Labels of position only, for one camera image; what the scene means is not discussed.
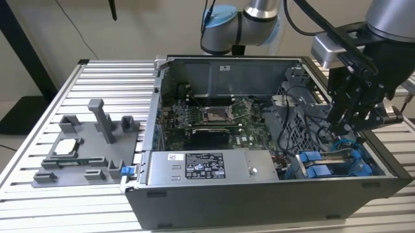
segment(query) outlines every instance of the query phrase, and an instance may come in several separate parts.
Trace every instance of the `black power cable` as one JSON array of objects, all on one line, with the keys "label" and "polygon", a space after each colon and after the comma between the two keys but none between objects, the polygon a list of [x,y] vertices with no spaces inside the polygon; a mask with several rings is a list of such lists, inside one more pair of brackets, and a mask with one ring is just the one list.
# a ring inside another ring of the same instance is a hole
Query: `black power cable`
[{"label": "black power cable", "polygon": [[312,21],[322,27],[327,32],[328,37],[335,43],[338,43],[348,52],[355,62],[362,65],[371,75],[376,75],[379,70],[371,59],[360,52],[360,50],[354,45],[346,32],[336,30],[336,28],[330,24],[330,22],[323,18],[318,11],[308,4],[307,0],[294,0],[300,9],[312,19]]},{"label": "black power cable", "polygon": [[207,24],[208,24],[208,21],[210,21],[210,17],[212,16],[212,12],[214,12],[214,6],[215,6],[215,3],[216,3],[216,0],[214,0],[210,8],[208,8],[208,11],[207,11],[207,7],[208,7],[208,0],[206,0],[206,7],[204,7],[204,10],[203,10],[203,18],[202,18],[202,26],[200,26],[200,32],[202,32],[202,36],[200,36],[200,48],[202,48],[202,40],[203,40],[203,36],[206,34],[206,30],[207,30]]},{"label": "black power cable", "polygon": [[294,23],[294,21],[291,19],[291,16],[290,16],[287,0],[284,0],[284,2],[283,2],[283,7],[284,7],[284,14],[286,14],[286,17],[287,17],[287,21],[288,21],[291,27],[294,28],[294,30],[299,34],[306,35],[306,36],[315,36],[316,34],[320,34],[320,33],[324,32],[324,31],[320,31],[320,32],[315,32],[315,33],[308,33],[308,32],[304,32],[302,29],[299,29],[299,27],[295,25],[295,23]]},{"label": "black power cable", "polygon": [[92,54],[95,55],[95,58],[99,60],[99,57],[97,57],[96,53],[93,52],[93,50],[91,49],[88,43],[85,42],[85,39],[84,39],[84,37],[83,37],[83,34],[80,33],[80,31],[79,31],[79,29],[77,29],[77,27],[76,27],[76,25],[75,25],[75,23],[73,23],[71,17],[68,16],[68,14],[67,14],[67,12],[65,12],[63,6],[60,5],[60,3],[59,3],[57,0],[55,0],[55,2],[57,3],[57,6],[59,6],[60,10],[63,11],[63,13],[64,13],[64,15],[67,16],[67,18],[68,18],[71,24],[73,25],[73,27],[75,27],[75,29],[76,29],[76,31],[77,31],[77,34],[79,34],[79,36],[80,36],[80,38],[81,38],[81,40],[83,40],[85,46],[88,47],[88,49],[91,50]]},{"label": "black power cable", "polygon": [[320,149],[320,151],[326,152],[324,148],[319,145],[319,143],[312,139],[312,134],[311,134],[311,130],[310,130],[310,124],[308,124],[308,116],[307,114],[303,115],[303,120],[304,120],[304,125],[306,125],[306,130],[308,133],[308,137],[310,137],[310,141],[311,143]]},{"label": "black power cable", "polygon": [[280,132],[279,132],[279,135],[276,138],[276,145],[284,154],[290,155],[291,157],[295,157],[295,155],[288,150],[286,150],[284,147],[280,145],[280,139],[282,139],[283,133],[287,129],[288,119],[290,119],[290,102],[288,102],[288,98],[286,96],[286,118],[284,118],[284,122],[283,122],[283,128],[280,129]]},{"label": "black power cable", "polygon": [[8,146],[5,146],[5,145],[1,145],[1,144],[0,144],[0,147],[7,148],[7,149],[9,149],[9,150],[12,150],[12,151],[17,151],[16,149],[13,149],[13,148],[11,148],[11,147],[8,147]]}]

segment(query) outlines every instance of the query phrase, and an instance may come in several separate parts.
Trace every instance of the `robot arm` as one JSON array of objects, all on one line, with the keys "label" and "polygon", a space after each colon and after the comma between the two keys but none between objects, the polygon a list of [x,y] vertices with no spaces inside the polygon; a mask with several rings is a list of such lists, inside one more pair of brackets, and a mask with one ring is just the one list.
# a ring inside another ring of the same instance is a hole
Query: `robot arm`
[{"label": "robot arm", "polygon": [[371,130],[400,123],[402,113],[388,100],[415,71],[415,2],[374,0],[367,21],[336,29],[306,0],[295,2],[326,31],[315,36],[312,54],[330,68],[330,130],[343,135],[350,128]]},{"label": "robot arm", "polygon": [[200,47],[206,54],[226,55],[235,46],[263,45],[278,33],[276,0],[250,0],[238,12],[231,5],[216,5],[204,12]]}]

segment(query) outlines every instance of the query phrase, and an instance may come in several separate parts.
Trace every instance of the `white sticker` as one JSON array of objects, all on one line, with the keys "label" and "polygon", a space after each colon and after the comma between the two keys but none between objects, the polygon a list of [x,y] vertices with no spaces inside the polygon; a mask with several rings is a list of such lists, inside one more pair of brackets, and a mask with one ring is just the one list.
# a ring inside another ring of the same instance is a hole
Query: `white sticker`
[{"label": "white sticker", "polygon": [[184,154],[168,154],[168,160],[183,160]]},{"label": "white sticker", "polygon": [[231,66],[220,66],[219,70],[220,71],[230,71],[231,70]]}]

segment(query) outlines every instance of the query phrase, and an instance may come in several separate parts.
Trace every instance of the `gray post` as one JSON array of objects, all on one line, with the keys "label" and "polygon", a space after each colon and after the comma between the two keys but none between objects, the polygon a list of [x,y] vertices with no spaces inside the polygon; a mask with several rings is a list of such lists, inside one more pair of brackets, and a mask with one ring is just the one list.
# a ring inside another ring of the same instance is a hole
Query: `gray post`
[{"label": "gray post", "polygon": [[95,114],[100,132],[104,135],[107,143],[112,144],[115,142],[115,136],[112,134],[112,129],[111,129],[112,127],[111,127],[111,123],[107,120],[103,106],[104,106],[104,101],[101,99],[92,99],[88,103],[88,109]]}]

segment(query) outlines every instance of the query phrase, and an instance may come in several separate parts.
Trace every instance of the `motherboard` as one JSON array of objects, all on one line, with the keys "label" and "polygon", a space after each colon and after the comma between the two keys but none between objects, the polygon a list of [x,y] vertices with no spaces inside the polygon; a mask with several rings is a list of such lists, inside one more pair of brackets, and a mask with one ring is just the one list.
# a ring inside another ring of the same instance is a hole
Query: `motherboard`
[{"label": "motherboard", "polygon": [[254,97],[216,100],[187,96],[163,107],[165,150],[250,150],[276,151],[262,116],[271,101]]}]

